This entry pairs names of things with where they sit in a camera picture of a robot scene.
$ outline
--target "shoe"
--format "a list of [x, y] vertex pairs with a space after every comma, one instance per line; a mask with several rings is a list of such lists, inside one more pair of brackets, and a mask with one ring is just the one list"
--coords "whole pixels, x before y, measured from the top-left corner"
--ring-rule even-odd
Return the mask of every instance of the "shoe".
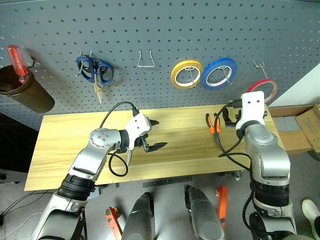
[[305, 199], [302, 202], [302, 212], [309, 220], [313, 236], [316, 240], [320, 240], [320, 211], [313, 201]]

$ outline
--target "white wall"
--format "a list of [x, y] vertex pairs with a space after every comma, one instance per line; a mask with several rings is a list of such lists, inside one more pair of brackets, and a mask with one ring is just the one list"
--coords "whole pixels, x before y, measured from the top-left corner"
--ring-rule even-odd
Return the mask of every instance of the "white wall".
[[320, 64], [289, 88], [269, 107], [320, 103]]

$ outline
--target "red tape roll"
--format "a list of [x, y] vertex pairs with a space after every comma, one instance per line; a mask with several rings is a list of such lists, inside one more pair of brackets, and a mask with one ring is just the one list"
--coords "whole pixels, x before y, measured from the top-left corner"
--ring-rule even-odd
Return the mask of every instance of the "red tape roll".
[[253, 92], [257, 87], [259, 87], [263, 84], [272, 84], [273, 85], [273, 90], [272, 90], [271, 94], [267, 98], [264, 99], [264, 103], [267, 104], [275, 97], [276, 93], [278, 92], [278, 85], [274, 80], [272, 80], [270, 78], [265, 78], [260, 81], [257, 81], [251, 87], [249, 87], [247, 92], [248, 93]]

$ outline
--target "blue tape roll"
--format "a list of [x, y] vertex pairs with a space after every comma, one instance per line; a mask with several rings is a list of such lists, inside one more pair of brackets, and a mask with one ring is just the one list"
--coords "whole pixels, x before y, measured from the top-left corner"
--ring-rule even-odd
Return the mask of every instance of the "blue tape roll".
[[[220, 82], [209, 83], [208, 82], [209, 75], [212, 74], [213, 71], [215, 71], [221, 67], [229, 68], [229, 72], [227, 74], [228, 81], [227, 81], [227, 78], [225, 77]], [[238, 69], [237, 63], [234, 60], [232, 60], [231, 58], [226, 57], [226, 58], [221, 58], [217, 61], [213, 61], [204, 69], [204, 71], [201, 75], [201, 84], [205, 89], [220, 89], [232, 81], [232, 79], [237, 74], [237, 69]]]

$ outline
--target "tape roll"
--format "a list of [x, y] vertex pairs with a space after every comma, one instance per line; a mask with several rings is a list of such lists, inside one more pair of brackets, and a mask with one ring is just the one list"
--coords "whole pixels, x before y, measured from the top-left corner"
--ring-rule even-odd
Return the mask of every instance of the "tape roll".
[[[191, 71], [191, 69], [197, 70], [197, 76], [195, 79], [191, 80], [190, 82], [179, 82], [177, 80], [178, 74], [183, 71]], [[180, 89], [190, 89], [194, 88], [200, 83], [201, 73], [204, 71], [204, 67], [202, 64], [196, 60], [185, 60], [181, 61], [178, 64], [176, 64], [171, 72], [171, 82], [174, 86]]]
[[263, 84], [272, 84], [273, 85], [273, 90], [272, 90], [271, 94], [264, 99], [264, 103], [267, 104], [276, 96], [276, 94], [278, 92], [278, 85], [274, 80], [272, 80], [270, 78], [265, 78], [260, 81], [257, 81], [251, 87], [249, 87], [247, 92], [248, 93], [253, 92], [257, 87], [259, 87]]
[[[219, 68], [229, 69], [228, 74], [226, 74], [227, 78], [225, 77], [224, 79], [216, 83], [210, 83], [209, 76]], [[201, 84], [205, 89], [220, 89], [226, 86], [229, 82], [231, 82], [236, 74], [237, 74], [237, 63], [228, 57], [221, 58], [217, 61], [213, 61], [204, 69], [201, 75]]]

